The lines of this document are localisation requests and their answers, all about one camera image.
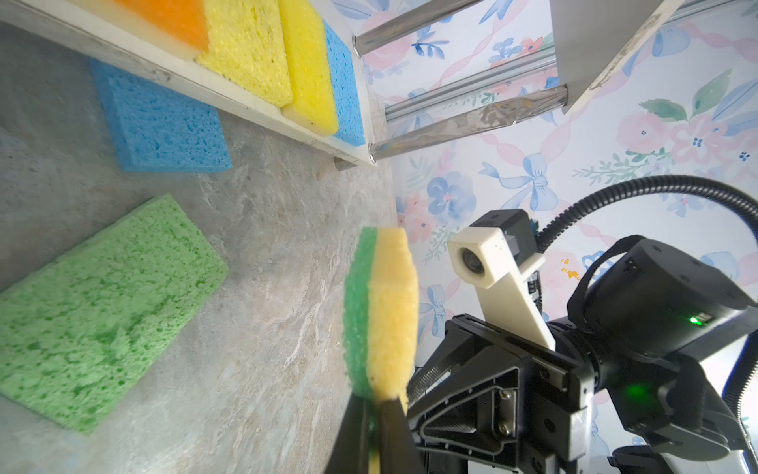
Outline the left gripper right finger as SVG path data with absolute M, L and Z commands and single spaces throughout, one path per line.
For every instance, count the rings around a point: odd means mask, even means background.
M 379 404 L 378 432 L 381 474 L 426 473 L 399 399 Z

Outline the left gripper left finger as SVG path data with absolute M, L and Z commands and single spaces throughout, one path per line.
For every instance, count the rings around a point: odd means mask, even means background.
M 325 474 L 367 474 L 369 472 L 372 403 L 351 394 Z

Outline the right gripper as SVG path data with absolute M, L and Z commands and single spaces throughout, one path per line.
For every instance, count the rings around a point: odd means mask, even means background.
M 412 377 L 408 420 L 416 447 L 523 473 L 590 470 L 589 363 L 468 314 Z

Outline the yellow green-backed sponge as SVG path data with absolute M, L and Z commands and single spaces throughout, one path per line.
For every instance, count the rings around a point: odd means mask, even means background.
M 343 360 L 351 390 L 408 411 L 418 347 L 418 274 L 406 231 L 361 230 L 343 295 Z

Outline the green sponge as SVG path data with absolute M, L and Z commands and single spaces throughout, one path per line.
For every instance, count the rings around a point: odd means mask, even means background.
M 1 296 L 1 392 L 91 434 L 228 275 L 176 200 L 154 197 Z

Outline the blue sponge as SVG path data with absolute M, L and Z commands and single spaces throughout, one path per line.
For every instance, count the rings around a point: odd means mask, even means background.
M 351 146 L 366 143 L 351 51 L 324 22 L 328 61 L 338 116 L 335 137 Z
M 232 168 L 217 108 L 90 59 L 120 168 L 218 173 Z

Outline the bright yellow sponge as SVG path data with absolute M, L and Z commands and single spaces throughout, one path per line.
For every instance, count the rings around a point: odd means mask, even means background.
M 308 0 L 278 5 L 293 96 L 281 112 L 314 134 L 331 136 L 339 122 L 323 19 Z

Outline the yellow cellulose sponge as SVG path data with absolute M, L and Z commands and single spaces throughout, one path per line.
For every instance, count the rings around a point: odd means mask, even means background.
M 293 100 L 276 0 L 205 2 L 208 51 L 195 62 L 283 108 Z

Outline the orange sponge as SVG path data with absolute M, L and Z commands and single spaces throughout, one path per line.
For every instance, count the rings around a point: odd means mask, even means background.
M 208 50 L 201 0 L 77 0 L 73 5 L 183 60 Z

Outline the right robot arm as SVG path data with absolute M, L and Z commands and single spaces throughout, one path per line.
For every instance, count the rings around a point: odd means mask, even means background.
M 745 450 L 734 404 L 702 361 L 757 328 L 755 301 L 719 270 L 641 236 L 617 242 L 612 267 L 586 276 L 544 348 L 463 314 L 412 378 L 419 450 L 525 473 L 590 468 L 594 395 L 656 453 L 716 461 Z

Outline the white two-tier shelf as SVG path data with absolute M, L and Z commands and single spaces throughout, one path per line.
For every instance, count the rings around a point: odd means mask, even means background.
M 359 59 L 465 8 L 430 1 L 353 35 L 329 1 L 5 1 L 4 23 L 239 116 L 351 164 L 570 110 L 596 93 L 679 8 L 676 1 L 554 1 L 560 84 L 418 132 L 343 141 L 335 102 L 370 115 Z

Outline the right corner metal post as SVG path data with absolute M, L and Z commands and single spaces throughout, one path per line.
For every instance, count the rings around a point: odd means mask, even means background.
M 732 1 L 687 1 L 661 26 L 653 35 L 651 55 L 661 57 L 673 55 L 684 49 L 684 23 L 697 17 L 715 13 L 734 5 Z M 404 120 L 409 116 L 420 114 L 426 110 L 442 106 L 451 106 L 458 101 L 462 104 L 473 105 L 473 97 L 484 93 L 491 95 L 501 86 L 513 84 L 515 81 L 546 71 L 550 76 L 548 87 L 558 84 L 557 56 L 552 43 L 543 43 L 536 53 L 528 53 L 507 59 L 504 63 L 472 76 L 457 80 L 437 89 L 425 92 L 396 105 L 385 108 L 388 122 Z

